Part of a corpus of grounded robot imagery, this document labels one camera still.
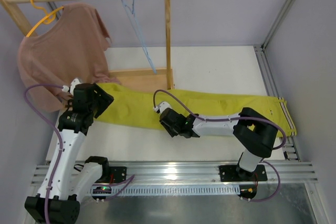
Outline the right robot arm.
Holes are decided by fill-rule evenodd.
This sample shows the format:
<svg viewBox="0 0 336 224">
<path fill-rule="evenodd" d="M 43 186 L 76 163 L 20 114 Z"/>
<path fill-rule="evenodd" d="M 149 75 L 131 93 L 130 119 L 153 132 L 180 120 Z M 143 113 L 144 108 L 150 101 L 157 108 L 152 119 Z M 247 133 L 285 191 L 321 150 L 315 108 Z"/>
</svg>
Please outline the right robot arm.
<svg viewBox="0 0 336 224">
<path fill-rule="evenodd" d="M 244 181 L 254 177 L 257 165 L 271 156 L 278 129 L 251 108 L 229 116 L 183 116 L 172 108 L 158 109 L 159 122 L 171 137 L 234 136 L 245 147 L 236 174 Z"/>
</svg>

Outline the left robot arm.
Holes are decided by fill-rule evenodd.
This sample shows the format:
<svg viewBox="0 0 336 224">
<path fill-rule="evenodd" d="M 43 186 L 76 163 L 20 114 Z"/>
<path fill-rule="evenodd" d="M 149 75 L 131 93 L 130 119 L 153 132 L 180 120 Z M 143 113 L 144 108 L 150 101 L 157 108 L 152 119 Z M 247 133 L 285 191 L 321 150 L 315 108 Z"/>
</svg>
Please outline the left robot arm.
<svg viewBox="0 0 336 224">
<path fill-rule="evenodd" d="M 78 178 L 71 178 L 89 127 L 114 101 L 113 96 L 95 83 L 81 83 L 78 79 L 61 89 L 70 92 L 72 99 L 58 125 L 52 125 L 58 143 L 37 195 L 25 201 L 25 209 L 37 223 L 75 223 L 85 195 L 95 182 L 109 175 L 108 159 L 91 156 Z"/>
</svg>

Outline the light blue wire hanger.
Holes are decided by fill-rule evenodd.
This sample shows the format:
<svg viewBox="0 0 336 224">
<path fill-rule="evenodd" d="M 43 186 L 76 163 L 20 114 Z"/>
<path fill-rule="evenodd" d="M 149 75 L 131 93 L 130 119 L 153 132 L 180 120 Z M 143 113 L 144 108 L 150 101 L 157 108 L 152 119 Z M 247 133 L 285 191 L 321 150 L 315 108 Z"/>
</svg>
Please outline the light blue wire hanger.
<svg viewBox="0 0 336 224">
<path fill-rule="evenodd" d="M 144 53 L 149 65 L 151 67 L 151 70 L 153 71 L 154 74 L 157 74 L 158 73 L 157 69 L 154 66 L 153 61 L 152 61 L 152 59 L 150 57 L 150 54 L 148 52 L 148 48 L 147 48 L 145 40 L 144 40 L 143 32 L 142 32 L 141 26 L 139 24 L 139 21 L 137 19 L 137 16 L 136 16 L 135 0 L 132 0 L 132 5 L 131 6 L 129 6 L 125 0 L 121 0 L 121 3 L 122 3 L 122 6 L 125 10 L 125 13 L 128 17 L 128 20 L 129 20 L 129 22 L 132 26 L 132 29 L 133 29 L 140 45 L 141 45 L 143 53 Z"/>
</svg>

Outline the yellow-green trousers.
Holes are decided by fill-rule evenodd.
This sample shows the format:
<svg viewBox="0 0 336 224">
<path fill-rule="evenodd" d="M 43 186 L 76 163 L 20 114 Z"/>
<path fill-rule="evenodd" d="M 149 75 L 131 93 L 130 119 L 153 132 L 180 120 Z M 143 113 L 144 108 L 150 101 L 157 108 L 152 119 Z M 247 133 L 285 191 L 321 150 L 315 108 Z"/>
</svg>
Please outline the yellow-green trousers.
<svg viewBox="0 0 336 224">
<path fill-rule="evenodd" d="M 159 115 L 153 107 L 162 101 L 184 116 L 188 112 L 179 102 L 184 103 L 192 112 L 201 115 L 220 116 L 239 113 L 249 107 L 267 119 L 279 125 L 287 136 L 297 135 L 296 126 L 287 109 L 287 102 L 282 97 L 258 95 L 212 94 L 173 89 L 154 95 L 148 92 L 130 90 L 116 83 L 101 83 L 99 86 L 114 97 L 113 103 L 98 117 L 104 123 L 162 130 Z"/>
</svg>

